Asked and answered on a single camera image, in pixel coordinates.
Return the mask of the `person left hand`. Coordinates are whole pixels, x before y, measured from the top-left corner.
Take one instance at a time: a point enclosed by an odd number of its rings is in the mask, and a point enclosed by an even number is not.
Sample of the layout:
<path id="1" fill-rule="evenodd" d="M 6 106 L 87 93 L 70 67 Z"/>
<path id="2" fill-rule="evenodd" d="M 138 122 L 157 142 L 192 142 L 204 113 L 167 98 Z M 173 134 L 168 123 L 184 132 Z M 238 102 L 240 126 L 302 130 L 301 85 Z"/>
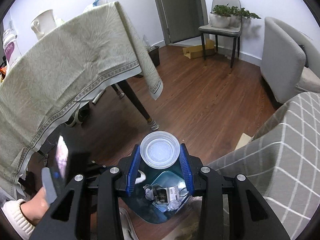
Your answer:
<path id="1" fill-rule="evenodd" d="M 31 200 L 20 205 L 20 209 L 25 218 L 33 226 L 37 226 L 49 209 L 49 204 L 46 200 L 46 189 L 41 187 Z"/>

